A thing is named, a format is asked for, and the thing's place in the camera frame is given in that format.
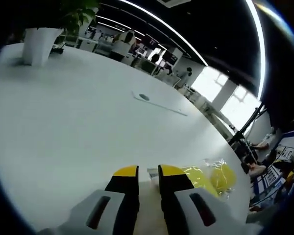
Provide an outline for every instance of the ceiling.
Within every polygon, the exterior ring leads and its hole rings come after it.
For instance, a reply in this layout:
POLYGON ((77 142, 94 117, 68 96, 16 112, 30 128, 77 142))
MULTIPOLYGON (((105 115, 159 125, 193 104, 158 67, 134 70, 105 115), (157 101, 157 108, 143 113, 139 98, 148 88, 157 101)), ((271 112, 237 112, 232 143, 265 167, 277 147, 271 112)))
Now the ceiling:
MULTIPOLYGON (((130 1, 169 24, 194 47, 208 65, 228 74, 231 80, 245 86, 257 96, 260 84, 260 46, 254 19, 246 1, 192 0, 173 8, 166 8, 157 0, 130 1)), ((284 16, 289 16, 289 22, 294 22, 294 12, 284 7, 285 2, 274 0, 273 4, 279 6, 284 16)), ((276 109, 279 107, 290 106, 280 97, 280 93, 288 94, 294 103, 294 47, 271 17, 259 8, 257 13, 263 28, 266 49, 266 80, 262 101, 271 113, 277 114, 276 109)), ((165 47, 178 47, 184 52, 184 56, 205 64, 170 29, 129 4, 120 0, 105 0, 98 15, 143 34, 147 33, 165 47)), ((97 18, 97 21, 120 27, 103 18, 97 18)), ((294 105, 291 106, 290 116, 293 117, 294 105)), ((279 113, 279 117, 275 118, 283 119, 274 121, 277 125, 291 119, 283 115, 279 113)))

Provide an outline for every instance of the white wall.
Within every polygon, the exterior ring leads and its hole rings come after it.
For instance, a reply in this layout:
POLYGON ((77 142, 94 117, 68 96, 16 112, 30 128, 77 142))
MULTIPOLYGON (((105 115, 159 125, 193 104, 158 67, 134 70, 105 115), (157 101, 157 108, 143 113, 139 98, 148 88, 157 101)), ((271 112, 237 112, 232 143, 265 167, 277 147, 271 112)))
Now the white wall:
POLYGON ((187 82, 187 84, 191 86, 195 82, 196 78, 199 76, 199 74, 202 72, 205 66, 199 63, 196 63, 190 59, 187 59, 185 57, 182 57, 173 68, 173 72, 175 74, 181 74, 182 72, 186 71, 187 67, 191 67, 193 70, 192 76, 189 78, 187 82))
POLYGON ((255 121, 250 134, 247 134, 247 140, 252 143, 259 143, 266 136, 266 134, 270 133, 270 131, 270 117, 269 114, 265 112, 255 121))
POLYGON ((222 107, 225 105, 227 100, 231 97, 235 89, 237 88, 237 85, 232 82, 230 79, 227 80, 225 85, 222 87, 219 94, 216 96, 214 101, 212 102, 212 106, 220 111, 222 107))
MULTIPOLYGON (((270 117, 267 112, 262 114, 254 123, 250 134, 247 137, 247 140, 252 143, 260 143, 266 134, 271 132, 271 124, 270 124, 270 117)), ((262 161, 265 156, 270 152, 270 150, 280 141, 282 137, 282 132, 277 130, 275 134, 275 138, 269 146, 268 150, 264 150, 258 153, 259 161, 262 161)))

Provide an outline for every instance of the clear plastic wrap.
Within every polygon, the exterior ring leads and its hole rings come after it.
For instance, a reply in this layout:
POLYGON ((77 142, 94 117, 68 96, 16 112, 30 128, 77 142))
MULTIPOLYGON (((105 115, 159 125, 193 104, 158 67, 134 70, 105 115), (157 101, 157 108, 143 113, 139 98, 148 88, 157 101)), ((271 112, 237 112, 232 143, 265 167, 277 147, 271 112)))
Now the clear plastic wrap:
MULTIPOLYGON (((204 188, 215 197, 228 198, 236 184, 235 172, 224 159, 204 159, 197 166, 181 167, 195 188, 204 188)), ((152 183, 159 189, 158 168, 147 169, 152 183)))

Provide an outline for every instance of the ceiling light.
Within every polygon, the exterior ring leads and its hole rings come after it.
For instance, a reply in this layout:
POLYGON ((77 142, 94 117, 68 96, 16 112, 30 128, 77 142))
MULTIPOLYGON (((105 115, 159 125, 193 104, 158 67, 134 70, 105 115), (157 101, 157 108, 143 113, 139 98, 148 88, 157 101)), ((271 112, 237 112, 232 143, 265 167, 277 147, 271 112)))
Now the ceiling light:
POLYGON ((114 9, 118 9, 117 7, 115 7, 115 6, 111 6, 111 5, 109 5, 109 4, 105 4, 105 3, 100 3, 101 5, 105 5, 105 6, 110 6, 110 7, 112 7, 112 8, 114 8, 114 9))
POLYGON ((155 40, 157 43, 159 43, 156 39, 154 39, 153 37, 151 37, 149 34, 146 34, 147 36, 149 36, 150 38, 152 38, 153 40, 155 40))
POLYGON ((161 30, 159 30, 158 28, 156 28, 155 26, 153 26, 152 24, 147 23, 145 20, 143 20, 142 18, 139 18, 138 16, 133 15, 130 12, 124 11, 123 9, 121 9, 121 11, 125 12, 126 14, 129 14, 139 20, 141 20, 142 22, 145 22, 146 24, 150 25, 151 27, 153 27, 154 29, 158 30, 160 33, 162 33, 163 35, 165 35, 167 38, 169 38, 173 43, 175 43, 189 58, 191 58, 191 56, 189 55, 189 53, 187 53, 176 41, 174 41, 172 38, 170 38, 167 34, 165 34, 164 32, 162 32, 161 30))
POLYGON ((161 47, 163 50, 167 50, 163 45, 159 44, 159 47, 161 47))
POLYGON ((110 27, 110 28, 114 28, 114 29, 116 29, 116 30, 119 30, 119 31, 121 31, 121 32, 124 32, 124 30, 122 30, 122 29, 115 28, 115 27, 113 27, 113 26, 111 26, 111 25, 108 25, 108 24, 105 24, 105 23, 98 22, 98 24, 102 24, 102 25, 104 25, 104 26, 108 26, 108 27, 110 27))
POLYGON ((102 16, 96 16, 96 17, 99 17, 99 18, 102 18, 102 19, 105 19, 105 20, 108 20, 108 21, 114 22, 114 23, 116 23, 116 24, 122 25, 122 26, 125 27, 125 28, 129 28, 129 29, 130 29, 130 27, 128 27, 128 26, 126 26, 126 25, 124 25, 124 24, 122 24, 122 23, 119 23, 119 22, 117 22, 117 21, 113 21, 113 20, 111 20, 111 19, 108 19, 108 18, 105 18, 105 17, 102 17, 102 16))
POLYGON ((113 26, 111 26, 111 25, 108 25, 108 24, 105 24, 105 23, 101 23, 101 22, 98 22, 98 24, 102 24, 102 25, 104 25, 104 26, 108 26, 108 27, 110 27, 110 28, 114 28, 114 29, 116 29, 116 30, 119 30, 119 31, 121 31, 121 32, 124 32, 124 30, 122 30, 122 29, 119 29, 119 28, 115 28, 115 27, 113 27, 113 26))
POLYGON ((264 34, 263 30, 261 28, 261 23, 260 19, 258 17, 256 8, 252 2, 252 0, 245 0, 249 10, 253 16, 255 25, 256 25, 256 30, 258 34, 258 40, 259 40, 259 47, 260 47, 260 83, 259 83, 259 89, 258 89, 258 94, 257 94, 257 99, 260 100, 263 88, 264 88, 264 83, 265 83, 265 76, 266 76, 266 53, 265 53, 265 39, 264 39, 264 34))
POLYGON ((137 31, 137 30, 135 30, 135 32, 139 33, 139 34, 142 35, 142 36, 145 36, 145 34, 139 32, 139 31, 137 31))
MULTIPOLYGON (((127 25, 124 25, 124 24, 122 24, 122 23, 120 23, 120 22, 114 21, 114 20, 112 20, 112 19, 109 19, 109 18, 106 18, 106 17, 103 17, 103 16, 96 16, 96 17, 99 17, 99 18, 102 18, 102 19, 105 19, 105 20, 108 20, 108 21, 114 22, 114 23, 116 23, 116 24, 122 25, 122 26, 125 27, 125 28, 129 28, 129 29, 131 28, 131 27, 127 26, 127 25)), ((142 35, 142 36, 145 36, 145 34, 139 32, 139 31, 137 31, 137 30, 135 30, 135 32, 139 33, 139 34, 142 35)))
POLYGON ((160 19, 159 17, 157 17, 156 15, 152 14, 151 12, 147 11, 146 9, 135 5, 127 0, 119 0, 122 1, 126 4, 129 4, 131 6, 136 7, 137 9, 144 11, 146 14, 150 15, 151 17, 153 17, 155 20, 159 21, 160 23, 162 23, 165 27, 167 27, 168 29, 170 29, 173 33, 175 33, 183 42, 186 43, 186 45, 188 45, 192 51, 202 60, 202 62, 205 64, 205 66, 208 66, 207 62, 204 60, 204 58, 198 53, 198 51, 181 35, 179 34, 174 28, 172 28, 170 25, 168 25, 166 22, 164 22, 162 19, 160 19))

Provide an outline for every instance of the black metal stand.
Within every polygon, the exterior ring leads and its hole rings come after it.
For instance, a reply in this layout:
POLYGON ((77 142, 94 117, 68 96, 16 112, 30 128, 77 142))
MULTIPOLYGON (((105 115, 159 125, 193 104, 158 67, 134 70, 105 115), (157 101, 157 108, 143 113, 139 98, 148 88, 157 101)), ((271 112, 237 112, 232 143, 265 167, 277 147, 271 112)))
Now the black metal stand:
POLYGON ((244 132, 246 131, 246 129, 249 127, 249 125, 252 124, 252 122, 257 119, 258 117, 260 117, 265 111, 260 112, 260 110, 262 109, 262 107, 264 106, 263 103, 260 104, 260 106, 254 111, 254 113, 251 115, 251 117, 249 118, 249 120, 246 122, 246 124, 241 128, 241 130, 239 130, 234 136, 233 138, 228 142, 229 145, 232 145, 234 142, 241 140, 244 138, 244 132))

